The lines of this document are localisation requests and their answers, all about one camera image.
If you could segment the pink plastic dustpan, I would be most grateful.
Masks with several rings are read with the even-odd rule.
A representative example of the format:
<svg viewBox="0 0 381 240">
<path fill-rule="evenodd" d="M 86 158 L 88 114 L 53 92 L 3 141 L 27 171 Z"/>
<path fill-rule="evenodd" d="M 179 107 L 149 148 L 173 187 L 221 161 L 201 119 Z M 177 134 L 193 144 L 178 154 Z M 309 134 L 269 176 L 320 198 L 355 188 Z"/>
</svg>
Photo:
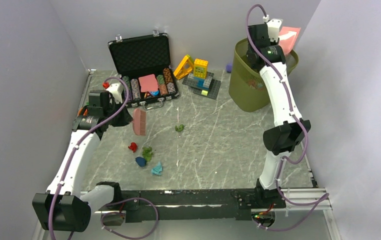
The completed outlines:
<svg viewBox="0 0 381 240">
<path fill-rule="evenodd" d="M 281 28 L 278 45 L 282 48 L 285 56 L 293 50 L 300 31 L 300 27 L 283 26 Z"/>
</svg>

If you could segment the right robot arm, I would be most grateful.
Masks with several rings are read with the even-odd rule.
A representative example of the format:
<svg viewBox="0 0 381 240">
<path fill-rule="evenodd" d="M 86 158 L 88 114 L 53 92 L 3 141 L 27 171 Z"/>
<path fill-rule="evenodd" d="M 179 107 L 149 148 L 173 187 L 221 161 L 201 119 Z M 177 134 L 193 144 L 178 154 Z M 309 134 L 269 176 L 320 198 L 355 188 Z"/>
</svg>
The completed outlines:
<svg viewBox="0 0 381 240">
<path fill-rule="evenodd" d="M 279 45 L 281 25 L 282 21 L 274 18 L 247 28 L 246 56 L 264 82 L 274 119 L 274 126 L 263 133 L 268 152 L 254 189 L 254 201 L 261 208 L 281 201 L 278 188 L 284 165 L 311 128 L 310 121 L 302 118 L 290 90 L 286 55 Z"/>
</svg>

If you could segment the pink hand brush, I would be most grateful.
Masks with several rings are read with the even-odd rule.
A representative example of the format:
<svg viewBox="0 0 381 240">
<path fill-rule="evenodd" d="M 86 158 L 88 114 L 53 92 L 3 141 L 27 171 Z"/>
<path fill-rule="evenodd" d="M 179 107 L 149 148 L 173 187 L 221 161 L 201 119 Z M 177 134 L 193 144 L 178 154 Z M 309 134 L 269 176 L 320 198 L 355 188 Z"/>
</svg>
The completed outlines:
<svg viewBox="0 0 381 240">
<path fill-rule="evenodd" d="M 137 136 L 145 136 L 147 112 L 141 108 L 136 108 L 133 111 L 132 117 L 133 117 L 132 128 L 133 128 L 134 134 Z"/>
</svg>

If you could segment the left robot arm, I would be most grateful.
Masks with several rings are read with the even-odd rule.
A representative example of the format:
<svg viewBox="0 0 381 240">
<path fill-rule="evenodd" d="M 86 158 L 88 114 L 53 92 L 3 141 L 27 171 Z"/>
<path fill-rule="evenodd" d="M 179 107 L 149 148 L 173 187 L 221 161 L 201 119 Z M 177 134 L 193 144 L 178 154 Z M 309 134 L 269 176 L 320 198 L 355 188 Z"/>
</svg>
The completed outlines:
<svg viewBox="0 0 381 240">
<path fill-rule="evenodd" d="M 81 195 L 81 184 L 104 132 L 109 126 L 127 126 L 133 118 L 107 90 L 91 91 L 85 109 L 87 114 L 78 115 L 73 122 L 67 152 L 55 178 L 44 193 L 33 197 L 32 206 L 44 230 L 83 232 L 92 213 L 103 206 L 116 210 L 123 201 L 117 182 L 99 182 L 85 195 Z"/>
</svg>

